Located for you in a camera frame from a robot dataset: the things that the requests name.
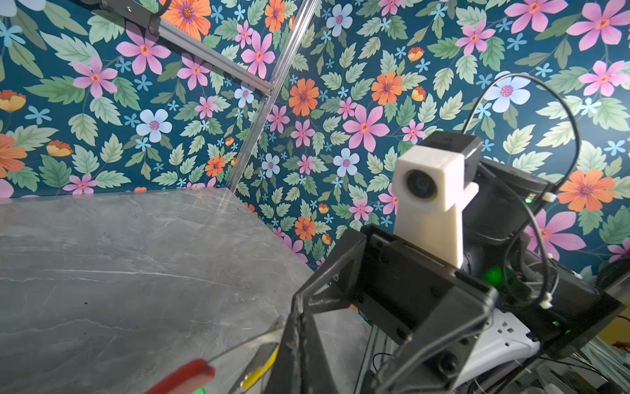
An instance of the floral wallpaper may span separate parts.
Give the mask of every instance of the floral wallpaper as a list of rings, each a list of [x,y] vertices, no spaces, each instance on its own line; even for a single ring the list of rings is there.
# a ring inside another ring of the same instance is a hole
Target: floral wallpaper
[[[325,0],[238,193],[316,269],[347,228],[393,230],[397,157],[460,132],[492,80],[527,72],[564,96],[583,139],[542,237],[592,278],[630,255],[629,28],[625,0]],[[529,80],[504,79],[475,115],[483,156],[552,182],[568,171],[570,123]]]

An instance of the pink flower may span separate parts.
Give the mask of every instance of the pink flower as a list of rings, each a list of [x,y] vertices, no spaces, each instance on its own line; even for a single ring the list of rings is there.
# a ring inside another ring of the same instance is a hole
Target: pink flower
[[[620,260],[622,258],[630,257],[630,238],[626,238],[621,243],[621,245],[623,245],[623,247],[619,245],[608,245],[608,250],[610,250],[612,253],[616,253],[615,255],[610,256],[610,258],[608,259],[610,263]]]
[[[355,220],[363,219],[367,220],[368,213],[372,212],[374,208],[367,205],[367,199],[352,200],[353,207],[350,207],[350,212],[354,213]]]
[[[424,128],[424,126],[425,126],[424,123],[416,124],[416,121],[412,119],[411,122],[409,122],[409,127],[403,127],[403,132],[404,132],[403,141],[411,140],[411,142],[414,145],[417,144],[418,137],[424,138],[427,136],[425,132],[421,131]]]
[[[624,61],[615,62],[606,70],[606,63],[602,61],[595,62],[593,66],[595,74],[584,74],[580,77],[580,82],[590,83],[590,85],[584,89],[584,95],[590,96],[601,89],[602,95],[606,97],[612,96],[613,92],[615,92],[613,85],[618,86],[624,82],[630,81],[630,76],[619,74],[625,65],[626,62]]]
[[[131,65],[134,74],[142,74],[147,69],[147,62],[151,71],[157,75],[162,74],[162,64],[156,57],[166,59],[171,55],[171,51],[163,45],[156,45],[158,38],[149,32],[145,32],[144,38],[142,38],[140,28],[129,21],[127,22],[127,35],[134,43],[121,42],[116,46],[116,50],[126,57],[136,56]]]
[[[288,235],[285,235],[282,240],[284,241],[284,244],[287,245],[300,260],[302,260],[302,262],[306,263],[309,261],[304,253],[298,253],[304,247],[304,242],[302,242],[302,240],[297,240],[295,243],[291,243],[291,237]]]
[[[309,137],[315,135],[315,130],[309,129],[311,126],[311,121],[306,119],[304,121],[304,125],[300,122],[295,123],[295,131],[291,133],[291,138],[296,138],[295,147],[299,148],[304,143],[304,146],[311,146],[311,140]]]
[[[341,115],[343,120],[346,120],[348,115],[354,116],[354,109],[357,107],[357,103],[353,103],[352,99],[348,97],[346,101],[339,101],[339,106],[341,108],[339,108],[337,113]]]
[[[195,111],[200,112],[199,119],[203,119],[206,116],[212,117],[212,111],[217,109],[217,105],[213,103],[214,97],[208,97],[206,100],[204,97],[199,98],[199,105],[195,107]]]
[[[265,36],[262,44],[260,43],[260,34],[258,34],[257,31],[251,34],[251,47],[254,48],[254,50],[246,49],[241,54],[241,58],[245,63],[251,63],[247,71],[256,74],[256,70],[258,70],[258,76],[260,78],[264,78],[267,75],[267,66],[265,63],[269,64],[275,60],[275,54],[273,54],[272,51],[267,52],[271,44],[271,34]]]
[[[511,17],[522,15],[514,21],[512,33],[522,32],[529,21],[532,21],[532,29],[543,32],[549,24],[545,14],[557,14],[568,5],[564,0],[525,0],[525,4],[513,4],[506,8],[505,14]]]
[[[367,110],[363,105],[357,105],[355,111],[355,117],[358,122],[349,120],[343,124],[343,129],[349,133],[356,133],[350,138],[349,147],[354,149],[361,145],[363,140],[363,146],[368,152],[374,152],[376,148],[376,140],[374,136],[382,137],[389,133],[389,128],[384,124],[376,124],[383,116],[383,107],[378,105],[370,111],[370,116],[367,115]]]
[[[92,85],[89,92],[92,93],[92,97],[99,99],[103,96],[103,89],[110,93],[116,93],[118,88],[113,83],[106,81],[106,79],[114,79],[118,75],[118,71],[114,69],[103,70],[103,62],[98,56],[92,56],[89,60],[89,67],[85,64],[75,61],[70,63],[72,68],[85,77],[74,78],[73,86],[77,88],[87,88]]]
[[[181,56],[181,61],[184,63],[185,67],[182,67],[177,72],[177,76],[181,79],[188,78],[188,90],[194,89],[197,86],[197,81],[199,81],[201,86],[208,86],[208,77],[204,74],[210,72],[212,69],[210,64],[202,64],[203,60],[198,56],[195,56],[195,61],[193,62],[193,59],[189,54],[183,54]]]
[[[284,125],[289,123],[289,117],[285,116],[285,113],[287,113],[286,105],[283,105],[280,109],[278,109],[277,105],[273,106],[272,112],[267,116],[267,122],[272,123],[269,130],[274,131],[278,129],[279,133],[284,131]]]
[[[398,12],[398,7],[403,5],[404,0],[381,0],[379,1],[379,7],[383,7],[383,11],[381,11],[381,16],[385,16],[388,13],[392,15],[396,15]]]
[[[548,253],[551,253],[553,258],[557,261],[560,261],[560,254],[554,245],[565,250],[578,250],[586,247],[587,245],[575,234],[558,234],[559,231],[566,230],[574,225],[575,217],[575,212],[560,212],[551,218],[549,224],[546,224],[547,212],[545,212],[544,209],[541,209],[538,215],[536,215],[536,223],[538,223],[538,227],[541,228],[541,235],[545,242],[545,249]],[[529,245],[527,245],[527,249],[533,252],[538,247],[538,241],[536,240],[536,236],[534,236],[534,229],[532,226],[527,226],[525,228],[525,234],[531,237]]]
[[[238,34],[234,39],[236,42],[241,43],[241,49],[245,48],[245,44],[251,44],[251,34],[254,32],[254,29],[249,27],[249,22],[246,20],[242,25],[236,25],[236,31]]]
[[[390,213],[392,213],[392,211],[394,211],[394,213],[398,215],[398,197],[396,197],[396,195],[394,194],[391,183],[389,184],[387,191],[389,192],[389,194],[379,194],[379,200],[381,200],[381,202],[387,203],[387,205],[383,207],[383,215],[389,215]]]
[[[479,21],[474,29],[472,26],[469,25],[462,27],[462,31],[464,32],[464,35],[466,37],[458,39],[455,45],[457,45],[458,47],[463,47],[464,45],[466,46],[466,48],[464,48],[464,56],[472,54],[475,47],[477,47],[477,50],[480,52],[484,52],[486,49],[488,49],[488,44],[486,44],[484,40],[487,40],[495,35],[495,30],[484,30],[485,28],[485,20]]]
[[[621,31],[613,26],[626,26],[630,24],[630,10],[615,15],[626,5],[626,0],[610,0],[606,4],[604,13],[597,3],[586,3],[582,8],[582,15],[590,22],[578,22],[567,29],[570,35],[581,35],[580,50],[587,50],[597,42],[600,33],[602,41],[609,45],[617,45],[621,41]]]
[[[92,175],[90,174],[83,175],[81,179],[79,179],[79,177],[77,177],[76,175],[70,175],[71,183],[64,186],[64,190],[66,192],[70,192],[71,190],[74,190],[72,192],[73,195],[81,195],[83,193],[92,194],[94,193],[94,189],[92,187],[98,186],[98,184],[101,182],[97,180],[91,180],[91,179],[92,179]]]
[[[306,172],[306,175],[310,175],[311,170],[315,169],[315,165],[313,164],[313,156],[306,157],[305,154],[302,155],[302,159],[297,162],[297,165],[300,167],[300,174]]]

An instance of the small blue flower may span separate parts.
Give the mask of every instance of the small blue flower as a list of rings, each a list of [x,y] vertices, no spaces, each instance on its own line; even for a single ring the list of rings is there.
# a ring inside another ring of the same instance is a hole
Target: small blue flower
[[[147,150],[147,148],[151,147],[151,144],[147,143],[148,140],[149,139],[147,137],[143,138],[142,141],[140,141],[139,139],[136,139],[135,143],[137,145],[135,146],[135,148],[136,149],[141,149],[144,152],[145,150]]]
[[[243,15],[245,14],[245,10],[243,8],[241,8],[241,5],[238,5],[238,9],[234,12],[234,15],[236,16],[236,20],[241,20],[241,19],[245,19],[245,16]]]
[[[223,6],[216,7],[212,6],[212,16],[214,18],[215,23],[218,23],[220,20],[223,20],[223,15],[221,15],[221,11],[223,11]]]
[[[136,124],[140,124],[140,120],[138,120],[138,115],[132,113],[131,118],[125,115],[125,126],[131,126],[135,129]]]
[[[621,146],[623,146],[623,144],[625,144],[626,142],[621,140],[617,143],[613,142],[613,141],[608,141],[608,148],[604,148],[605,151],[610,152],[611,155],[615,156],[617,154],[617,152],[621,152],[621,153],[625,153],[626,150],[624,148],[622,148]]]
[[[437,21],[437,18],[444,17],[444,11],[446,11],[447,6],[442,6],[440,3],[437,4],[434,11],[431,11],[429,15],[433,15],[433,20]]]
[[[482,152],[485,152],[485,151],[490,152],[494,145],[495,144],[493,142],[490,142],[490,140],[486,138],[486,140],[483,141],[483,145],[481,145],[481,151]]]
[[[120,74],[124,74],[125,71],[131,71],[131,61],[125,61],[125,59],[121,56],[118,58],[118,62],[114,64],[114,67],[120,69]]]
[[[514,22],[508,21],[508,18],[504,18],[501,23],[496,26],[496,28],[499,29],[499,33],[501,33],[503,30],[509,30],[512,23]]]
[[[536,73],[536,76],[542,75],[543,78],[547,77],[548,72],[553,72],[553,70],[549,68],[549,63],[545,63],[545,65],[542,67],[538,66],[536,67],[536,69],[538,70],[538,72]]]
[[[516,36],[516,39],[514,39],[514,38],[512,38],[512,37],[508,38],[508,42],[511,42],[511,44],[510,44],[510,45],[508,45],[508,47],[507,47],[507,48],[508,48],[508,49],[512,49],[512,48],[514,48],[514,50],[519,50],[521,45],[525,45],[525,44],[527,44],[527,41],[522,40],[522,38],[523,38],[523,33],[519,33],[519,34]]]
[[[32,113],[29,113],[27,116],[24,117],[24,119],[36,119],[35,122],[37,124],[42,124],[44,120],[52,120],[51,117],[46,116],[46,114],[50,112],[48,108],[44,108],[43,110],[38,111],[37,108],[29,105],[28,110]]]
[[[477,85],[481,85],[481,89],[485,89],[487,85],[492,83],[492,74],[488,74],[488,76],[479,75],[479,81],[477,81]]]
[[[403,56],[407,56],[407,52],[404,51],[405,49],[407,49],[407,47],[396,48],[394,56],[398,56],[398,59],[402,59]]]
[[[392,222],[389,219],[389,215],[387,215],[387,216],[381,216],[381,224],[385,227],[389,227],[389,225],[394,224],[394,222]]]
[[[492,107],[492,103],[486,103],[486,105],[480,105],[479,108],[477,108],[477,111],[475,112],[479,114],[478,118],[481,119],[484,116],[490,116],[490,111],[488,111],[490,107]]]
[[[431,64],[431,62],[428,62],[426,59],[420,59],[420,64],[417,64],[416,68],[418,71],[428,71],[429,64]]]
[[[142,75],[141,80],[136,78],[134,79],[134,82],[138,84],[138,86],[136,86],[136,89],[144,89],[144,91],[149,91],[149,86],[153,84],[153,82],[147,81],[147,76],[144,74]]]

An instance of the green leaf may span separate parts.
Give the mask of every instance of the green leaf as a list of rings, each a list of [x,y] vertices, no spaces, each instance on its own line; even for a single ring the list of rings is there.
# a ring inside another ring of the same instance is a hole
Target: green leaf
[[[488,44],[488,49],[479,55],[479,59],[484,66],[489,66],[494,71],[501,71],[501,61],[505,59],[503,40],[496,36],[490,37],[486,44]]]
[[[29,166],[22,167],[18,172],[7,171],[6,178],[14,185],[27,188],[32,192],[37,190],[37,183],[40,181],[37,173]]]
[[[98,158],[92,151],[88,151],[81,145],[74,145],[72,163],[74,169],[82,174],[89,174],[98,170]]]
[[[65,34],[62,34],[61,37],[44,32],[40,32],[40,34],[44,41],[57,51],[55,55],[67,62],[78,61],[87,64],[90,58],[98,56],[96,49],[92,45],[78,38],[72,38]]]
[[[34,76],[43,78],[42,70],[35,64],[35,56],[19,42],[13,41],[9,47],[9,57],[15,64],[24,67]]]
[[[516,129],[511,133],[507,140],[503,142],[503,148],[508,154],[518,154],[527,148],[529,141],[532,139],[533,124]]]
[[[444,93],[450,88],[454,76],[455,74],[450,68],[443,68],[435,73],[433,88],[439,98],[442,98]]]
[[[68,120],[68,126],[71,126],[70,131],[78,140],[85,141],[88,145],[96,146],[94,139],[98,137],[98,128],[94,118],[86,113],[79,113]]]
[[[61,188],[70,183],[72,170],[63,161],[57,161],[51,156],[42,155],[43,166],[39,167],[42,180],[50,187]]]
[[[444,105],[442,105],[442,108],[440,108],[440,119],[455,119],[457,114],[462,111],[461,108],[463,105],[464,102],[462,101],[462,91],[460,90],[458,94],[454,95],[453,97],[449,97]]]
[[[89,28],[90,43],[99,42],[100,40],[109,42],[125,31],[125,18],[122,16],[111,14],[102,9],[95,9],[92,13],[94,16],[88,19],[88,25],[92,26]]]
[[[113,101],[105,96],[92,100],[89,104],[89,110],[94,112],[96,118],[102,120],[104,123],[122,126],[119,119],[120,112],[118,112],[118,108]]]
[[[460,57],[455,63],[455,69],[460,79],[474,84],[474,76],[477,74],[477,58],[473,55]]]
[[[18,126],[15,128],[15,131],[7,131],[6,136],[15,140],[14,146],[21,146],[26,152],[30,152],[49,142],[50,136],[57,131],[59,130],[53,129],[52,127],[37,127],[36,125],[31,125],[24,128]]]

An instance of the orange flower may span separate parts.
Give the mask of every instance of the orange flower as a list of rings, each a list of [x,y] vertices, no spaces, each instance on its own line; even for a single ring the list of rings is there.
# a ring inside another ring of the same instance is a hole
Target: orange flower
[[[64,144],[61,141],[50,141],[46,146],[48,154],[55,156],[56,158],[63,158],[70,156],[74,151],[70,149],[70,145]]]
[[[24,162],[16,159],[26,157],[26,150],[21,146],[13,146],[16,141],[0,134],[0,178],[6,178],[7,171],[19,172],[24,167]]]
[[[379,101],[379,105],[396,102],[396,96],[403,92],[401,76],[397,76],[394,71],[389,71],[387,75],[381,74],[376,78],[377,82],[372,85],[372,100]]]
[[[302,241],[312,240],[315,235],[315,222],[308,216],[300,216],[295,222],[295,233]]]
[[[315,81],[311,78],[308,81],[302,78],[297,82],[297,86],[291,88],[289,106],[293,108],[295,115],[302,113],[302,116],[308,116],[317,106],[315,97],[319,97],[319,88],[315,87]]]
[[[588,212],[595,212],[602,208],[603,202],[610,202],[615,197],[615,192],[609,189],[615,188],[612,178],[601,179],[603,172],[590,170],[586,176],[583,171],[575,171],[571,178],[562,187],[558,194],[561,204],[569,204],[569,209],[581,212],[586,206]]]
[[[411,48],[411,50],[409,51],[409,54],[407,54],[407,57],[409,58],[409,60],[414,62],[416,60],[420,60],[420,58],[424,54],[425,54],[425,51],[422,48]]]
[[[226,166],[225,156],[214,156],[214,158],[208,160],[208,165],[205,167],[205,173],[209,177],[216,177],[223,172],[223,167]]]
[[[284,22],[284,10],[287,4],[282,0],[270,0],[269,5],[265,8],[265,26],[269,27],[270,32],[276,32],[280,29]]]
[[[411,92],[411,98],[416,101],[425,101],[427,98],[427,92],[422,88],[422,86],[418,86]]]
[[[162,19],[177,27],[197,41],[201,41],[201,34],[210,31],[210,21],[204,16],[210,16],[209,0],[173,0]]]
[[[26,96],[19,95],[13,90],[3,90],[0,93],[0,109],[7,112],[17,111],[24,107],[26,103]]]

